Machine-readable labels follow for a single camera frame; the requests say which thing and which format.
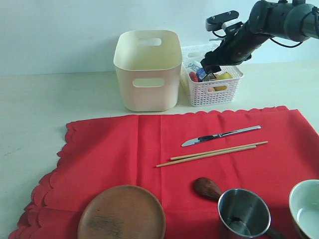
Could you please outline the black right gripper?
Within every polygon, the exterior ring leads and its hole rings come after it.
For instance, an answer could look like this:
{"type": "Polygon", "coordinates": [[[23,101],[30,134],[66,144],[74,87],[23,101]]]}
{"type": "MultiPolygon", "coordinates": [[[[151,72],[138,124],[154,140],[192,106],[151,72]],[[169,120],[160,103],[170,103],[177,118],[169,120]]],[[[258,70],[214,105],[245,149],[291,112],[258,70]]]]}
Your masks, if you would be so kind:
{"type": "Polygon", "coordinates": [[[253,51],[268,40],[267,34],[253,33],[250,24],[244,23],[236,33],[228,35],[213,51],[205,53],[200,61],[204,71],[204,80],[215,80],[220,66],[239,65],[250,59],[253,51]]]}

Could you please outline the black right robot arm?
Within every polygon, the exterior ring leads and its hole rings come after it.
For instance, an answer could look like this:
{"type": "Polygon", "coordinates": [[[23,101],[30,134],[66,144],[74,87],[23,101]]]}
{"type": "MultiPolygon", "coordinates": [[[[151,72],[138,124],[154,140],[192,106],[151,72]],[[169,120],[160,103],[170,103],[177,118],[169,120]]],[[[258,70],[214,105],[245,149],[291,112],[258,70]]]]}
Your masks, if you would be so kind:
{"type": "Polygon", "coordinates": [[[296,46],[319,37],[319,9],[304,0],[291,3],[259,0],[246,22],[238,17],[239,13],[232,10],[206,19],[207,31],[225,32],[217,37],[220,45],[207,52],[200,62],[207,74],[219,72],[222,66],[237,66],[250,60],[253,51],[275,37],[294,41],[296,46]]]}

